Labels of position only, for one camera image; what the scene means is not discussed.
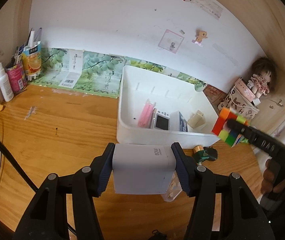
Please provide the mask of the right hand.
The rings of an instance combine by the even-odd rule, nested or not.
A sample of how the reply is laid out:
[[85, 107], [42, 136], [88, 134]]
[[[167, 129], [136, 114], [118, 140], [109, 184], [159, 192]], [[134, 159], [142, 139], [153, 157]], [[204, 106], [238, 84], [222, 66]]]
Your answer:
[[265, 195], [273, 192], [275, 194], [283, 194], [285, 197], [285, 179], [274, 186], [273, 182], [275, 180], [275, 174], [270, 169], [270, 162], [271, 159], [266, 161], [266, 169], [263, 172], [263, 180], [261, 184], [261, 193]]

